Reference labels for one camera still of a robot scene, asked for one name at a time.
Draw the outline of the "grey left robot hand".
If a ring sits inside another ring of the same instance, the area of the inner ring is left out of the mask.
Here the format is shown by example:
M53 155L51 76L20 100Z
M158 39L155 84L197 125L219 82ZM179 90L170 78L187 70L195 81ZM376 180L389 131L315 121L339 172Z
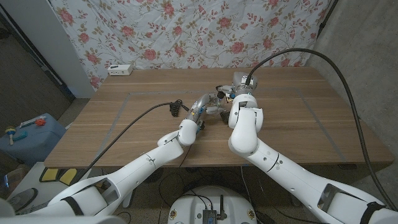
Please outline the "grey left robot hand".
M197 123L204 114L216 116L223 112L227 112L223 99L219 99L217 93L207 93L194 102L186 119Z

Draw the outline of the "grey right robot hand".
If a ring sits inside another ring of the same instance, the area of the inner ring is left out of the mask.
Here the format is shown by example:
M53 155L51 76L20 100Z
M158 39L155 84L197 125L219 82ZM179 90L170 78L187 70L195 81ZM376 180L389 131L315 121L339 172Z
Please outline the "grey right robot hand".
M244 72L234 72L232 85L219 85L216 87L219 99L235 99L238 95L252 95L257 88L258 79Z

